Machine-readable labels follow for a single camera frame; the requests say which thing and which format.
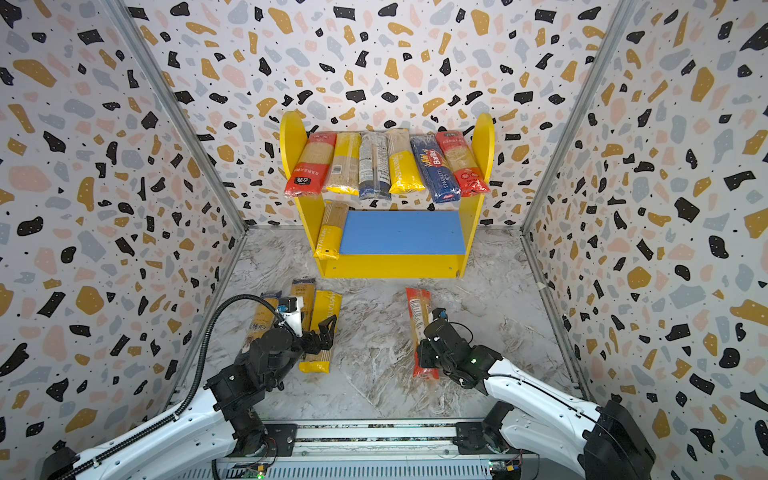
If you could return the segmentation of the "red clear spaghetti bag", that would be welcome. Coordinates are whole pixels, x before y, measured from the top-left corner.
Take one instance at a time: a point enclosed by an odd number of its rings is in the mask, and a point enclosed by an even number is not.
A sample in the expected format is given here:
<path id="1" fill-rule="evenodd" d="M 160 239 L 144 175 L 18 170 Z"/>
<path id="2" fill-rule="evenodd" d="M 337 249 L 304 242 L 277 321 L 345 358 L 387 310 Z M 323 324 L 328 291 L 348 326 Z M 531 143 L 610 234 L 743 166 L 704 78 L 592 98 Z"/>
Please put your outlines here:
<path id="1" fill-rule="evenodd" d="M 421 353 L 419 348 L 421 341 L 426 339 L 424 330 L 431 322 L 431 293 L 425 289 L 407 288 L 406 296 L 414 346 L 413 377 L 438 380 L 439 373 L 437 369 L 426 368 L 420 365 Z"/>

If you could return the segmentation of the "red spaghetti bag black label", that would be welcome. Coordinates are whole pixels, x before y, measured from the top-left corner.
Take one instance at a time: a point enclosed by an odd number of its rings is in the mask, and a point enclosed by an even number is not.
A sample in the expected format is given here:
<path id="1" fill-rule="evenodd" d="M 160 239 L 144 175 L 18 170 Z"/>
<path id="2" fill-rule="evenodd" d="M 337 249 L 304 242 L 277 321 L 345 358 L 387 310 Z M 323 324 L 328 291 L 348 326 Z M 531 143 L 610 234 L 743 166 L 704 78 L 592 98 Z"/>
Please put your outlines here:
<path id="1" fill-rule="evenodd" d="M 287 197 L 320 195 L 333 160 L 337 134 L 316 132 L 309 136 L 298 164 L 285 188 Z"/>

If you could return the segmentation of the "plain yellow spaghetti bag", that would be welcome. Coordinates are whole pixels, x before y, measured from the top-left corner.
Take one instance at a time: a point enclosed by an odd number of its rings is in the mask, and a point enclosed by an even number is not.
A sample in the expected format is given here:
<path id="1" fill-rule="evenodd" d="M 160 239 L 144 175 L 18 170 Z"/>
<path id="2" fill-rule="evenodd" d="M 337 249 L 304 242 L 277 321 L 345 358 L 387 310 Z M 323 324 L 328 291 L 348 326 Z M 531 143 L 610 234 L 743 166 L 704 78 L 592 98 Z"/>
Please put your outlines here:
<path id="1" fill-rule="evenodd" d="M 338 133 L 330 171 L 326 177 L 326 191 L 357 196 L 359 194 L 359 155 L 361 134 Z"/>

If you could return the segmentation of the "clear white label spaghetti bag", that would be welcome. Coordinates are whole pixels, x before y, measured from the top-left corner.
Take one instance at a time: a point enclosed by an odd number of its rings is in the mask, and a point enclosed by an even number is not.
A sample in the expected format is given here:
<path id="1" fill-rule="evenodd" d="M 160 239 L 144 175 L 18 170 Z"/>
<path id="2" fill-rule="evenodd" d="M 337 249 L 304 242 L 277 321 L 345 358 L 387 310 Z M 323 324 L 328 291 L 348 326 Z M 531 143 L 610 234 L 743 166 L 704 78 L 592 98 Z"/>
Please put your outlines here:
<path id="1" fill-rule="evenodd" d="M 359 156 L 359 197 L 361 200 L 390 200 L 391 181 L 385 133 L 366 132 L 361 136 Z"/>

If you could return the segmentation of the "blue Barilla spaghetti bag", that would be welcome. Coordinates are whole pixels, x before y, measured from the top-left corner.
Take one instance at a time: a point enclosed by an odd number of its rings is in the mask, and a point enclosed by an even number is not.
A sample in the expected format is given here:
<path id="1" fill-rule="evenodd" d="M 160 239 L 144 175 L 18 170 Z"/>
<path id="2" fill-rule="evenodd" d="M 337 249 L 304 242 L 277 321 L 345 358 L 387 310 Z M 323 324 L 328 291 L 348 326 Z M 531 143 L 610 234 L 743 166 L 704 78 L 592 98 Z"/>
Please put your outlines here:
<path id="1" fill-rule="evenodd" d="M 414 135 L 410 144 L 424 185 L 436 204 L 450 203 L 461 198 L 459 185 L 446 163 L 442 150 L 432 134 Z"/>

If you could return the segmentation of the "red spaghetti bag top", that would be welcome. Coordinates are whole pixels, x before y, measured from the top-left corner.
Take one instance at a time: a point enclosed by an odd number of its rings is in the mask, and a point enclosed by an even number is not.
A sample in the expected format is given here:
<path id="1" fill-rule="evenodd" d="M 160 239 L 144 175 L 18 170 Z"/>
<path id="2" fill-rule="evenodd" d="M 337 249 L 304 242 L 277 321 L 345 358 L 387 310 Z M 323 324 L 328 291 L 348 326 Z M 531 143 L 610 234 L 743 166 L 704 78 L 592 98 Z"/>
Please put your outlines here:
<path id="1" fill-rule="evenodd" d="M 462 197 L 482 195 L 490 192 L 477 164 L 473 151 L 464 135 L 458 131 L 442 131 L 436 135 L 446 164 L 453 172 Z"/>

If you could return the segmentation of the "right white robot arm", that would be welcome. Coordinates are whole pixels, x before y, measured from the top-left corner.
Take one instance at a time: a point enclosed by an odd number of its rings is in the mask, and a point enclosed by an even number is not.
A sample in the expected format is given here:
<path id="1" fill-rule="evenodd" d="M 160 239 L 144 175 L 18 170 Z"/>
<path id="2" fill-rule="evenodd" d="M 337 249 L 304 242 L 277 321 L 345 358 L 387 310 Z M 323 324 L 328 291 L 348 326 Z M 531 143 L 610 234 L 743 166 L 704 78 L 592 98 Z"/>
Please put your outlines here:
<path id="1" fill-rule="evenodd" d="M 584 479 L 651 476 L 656 454 L 630 412 L 614 400 L 599 405 L 551 387 L 501 353 L 470 344 L 445 319 L 432 321 L 419 336 L 418 362 L 495 399 L 484 437 L 499 452 L 534 452 Z"/>

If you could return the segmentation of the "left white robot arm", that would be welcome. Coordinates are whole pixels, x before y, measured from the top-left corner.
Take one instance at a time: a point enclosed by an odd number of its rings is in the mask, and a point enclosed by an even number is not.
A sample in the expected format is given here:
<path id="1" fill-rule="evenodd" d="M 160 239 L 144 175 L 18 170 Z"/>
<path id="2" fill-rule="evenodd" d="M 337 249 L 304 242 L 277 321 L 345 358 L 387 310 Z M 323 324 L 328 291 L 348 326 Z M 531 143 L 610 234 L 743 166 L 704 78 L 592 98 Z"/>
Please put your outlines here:
<path id="1" fill-rule="evenodd" d="M 317 330 L 301 335 L 286 325 L 271 328 L 190 399 L 88 451 L 55 451 L 44 460 L 41 478 L 169 478 L 235 450 L 254 453 L 274 446 L 253 408 L 267 393 L 283 389 L 285 377 L 302 356 L 332 347 L 336 322 L 331 315 Z"/>

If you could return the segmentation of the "yellow shelf with coloured boards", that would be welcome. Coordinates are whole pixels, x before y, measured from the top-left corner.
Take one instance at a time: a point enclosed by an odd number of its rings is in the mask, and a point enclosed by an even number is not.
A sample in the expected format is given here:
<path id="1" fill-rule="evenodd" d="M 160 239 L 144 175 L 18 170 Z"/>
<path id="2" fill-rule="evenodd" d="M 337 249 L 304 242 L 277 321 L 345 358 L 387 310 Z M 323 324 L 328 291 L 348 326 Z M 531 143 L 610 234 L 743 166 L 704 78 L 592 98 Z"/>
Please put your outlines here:
<path id="1" fill-rule="evenodd" d="M 494 120 L 481 114 L 472 131 L 472 149 L 484 180 L 495 158 Z M 298 111 L 280 122 L 280 150 L 286 177 L 298 165 L 308 139 Z M 315 258 L 326 278 L 461 278 L 466 272 L 485 195 L 460 200 L 457 210 L 352 210 L 340 237 L 338 259 Z M 319 238 L 325 201 L 318 196 L 293 200 L 310 248 Z"/>

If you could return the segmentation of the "yellow Pastatime spaghetti bag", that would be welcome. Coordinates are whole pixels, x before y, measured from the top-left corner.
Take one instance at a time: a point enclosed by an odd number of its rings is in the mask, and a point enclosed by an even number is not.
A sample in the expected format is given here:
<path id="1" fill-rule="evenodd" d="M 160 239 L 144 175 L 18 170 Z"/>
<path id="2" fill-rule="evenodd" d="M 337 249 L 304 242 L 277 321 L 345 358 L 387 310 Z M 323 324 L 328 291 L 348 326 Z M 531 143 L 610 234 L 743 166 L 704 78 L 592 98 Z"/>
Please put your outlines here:
<path id="1" fill-rule="evenodd" d="M 319 332 L 319 325 L 322 321 L 327 320 L 331 316 L 339 318 L 341 306 L 341 294 L 332 291 L 317 291 L 314 300 L 310 329 Z M 331 371 L 332 356 L 333 347 L 331 347 L 330 350 L 323 350 L 319 354 L 306 354 L 299 362 L 299 370 L 304 374 L 329 374 Z"/>

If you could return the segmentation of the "dark blue spaghetti bag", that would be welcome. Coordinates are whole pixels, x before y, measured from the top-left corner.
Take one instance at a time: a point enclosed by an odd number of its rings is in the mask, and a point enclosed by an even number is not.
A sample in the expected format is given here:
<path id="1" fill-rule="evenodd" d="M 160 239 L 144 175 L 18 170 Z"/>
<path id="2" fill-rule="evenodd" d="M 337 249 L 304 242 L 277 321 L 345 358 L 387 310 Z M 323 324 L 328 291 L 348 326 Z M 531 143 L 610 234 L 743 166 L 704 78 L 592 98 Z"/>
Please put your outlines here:
<path id="1" fill-rule="evenodd" d="M 264 299 L 265 302 L 269 303 L 273 309 L 276 309 L 281 295 L 282 295 L 281 291 L 264 292 L 261 295 L 261 297 Z M 261 338 L 264 335 L 264 333 L 272 327 L 273 322 L 274 322 L 274 315 L 269 311 L 267 307 L 257 302 L 254 315 L 247 329 L 247 335 L 243 343 L 243 346 L 241 348 L 241 351 L 247 352 L 250 348 L 250 344 L 254 340 Z"/>

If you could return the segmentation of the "orange blue spaghetti bag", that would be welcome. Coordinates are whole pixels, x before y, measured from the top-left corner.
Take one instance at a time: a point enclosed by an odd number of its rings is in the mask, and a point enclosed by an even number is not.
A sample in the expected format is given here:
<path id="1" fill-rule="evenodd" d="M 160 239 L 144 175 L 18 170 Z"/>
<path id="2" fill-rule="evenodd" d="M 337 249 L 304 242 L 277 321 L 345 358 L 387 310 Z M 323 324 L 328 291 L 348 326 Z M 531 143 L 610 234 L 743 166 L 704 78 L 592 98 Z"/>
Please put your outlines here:
<path id="1" fill-rule="evenodd" d="M 301 321 L 304 331 L 311 330 L 312 311 L 316 292 L 315 278 L 294 279 L 291 283 L 290 293 L 292 296 L 302 300 Z"/>

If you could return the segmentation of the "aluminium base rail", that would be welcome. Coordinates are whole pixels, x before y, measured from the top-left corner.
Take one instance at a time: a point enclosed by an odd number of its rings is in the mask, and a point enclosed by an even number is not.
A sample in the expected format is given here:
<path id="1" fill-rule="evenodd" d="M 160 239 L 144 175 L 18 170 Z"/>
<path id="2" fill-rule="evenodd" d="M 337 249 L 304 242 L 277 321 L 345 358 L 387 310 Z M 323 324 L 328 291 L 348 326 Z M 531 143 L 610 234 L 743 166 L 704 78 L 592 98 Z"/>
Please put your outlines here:
<path id="1" fill-rule="evenodd" d="M 503 470 L 506 461 L 518 462 L 526 453 L 534 453 L 522 449 L 499 452 L 491 448 L 484 437 L 486 419 L 266 424 L 289 424 L 297 428 L 291 454 L 279 457 L 266 469 L 271 475 L 277 475 L 281 468 L 293 462 L 306 466 L 316 477 L 426 476 L 464 460 L 476 461 L 483 472 L 493 473 Z M 247 456 L 231 454 L 223 462 L 256 468 Z"/>

